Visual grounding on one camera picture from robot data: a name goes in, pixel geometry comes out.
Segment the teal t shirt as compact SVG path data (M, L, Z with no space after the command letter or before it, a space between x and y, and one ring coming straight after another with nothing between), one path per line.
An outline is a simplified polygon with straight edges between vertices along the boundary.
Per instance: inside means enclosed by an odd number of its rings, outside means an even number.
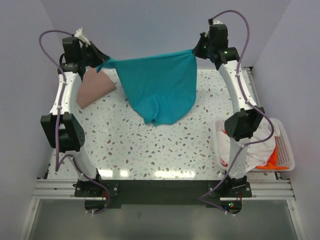
M172 125L193 107L197 60L191 49L126 60L110 58L96 70L115 69L132 109L145 124Z

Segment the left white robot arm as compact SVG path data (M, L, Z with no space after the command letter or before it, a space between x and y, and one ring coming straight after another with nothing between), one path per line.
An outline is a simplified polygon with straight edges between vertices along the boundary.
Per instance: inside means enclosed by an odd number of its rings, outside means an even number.
M86 184L86 191L99 196L104 184L97 168L85 150L85 131L74 112L78 108L77 95L87 67L96 68L108 61L91 41L72 34L62 40L63 54L56 63L58 90L49 114L40 118L40 124L50 146L55 150L55 170L64 160L70 160L79 182Z

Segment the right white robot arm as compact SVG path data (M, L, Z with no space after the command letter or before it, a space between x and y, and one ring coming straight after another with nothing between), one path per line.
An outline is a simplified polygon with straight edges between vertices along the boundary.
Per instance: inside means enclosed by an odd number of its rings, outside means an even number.
M222 189L227 196L233 197L241 190L240 183L235 179L246 175L247 144L262 121L264 109L258 107L250 96L240 70L240 56L235 47L229 46L225 24L216 20L211 22L208 31L200 34L192 53L214 64L231 99L233 114L224 122L224 130L230 138L226 173L230 180L223 183Z

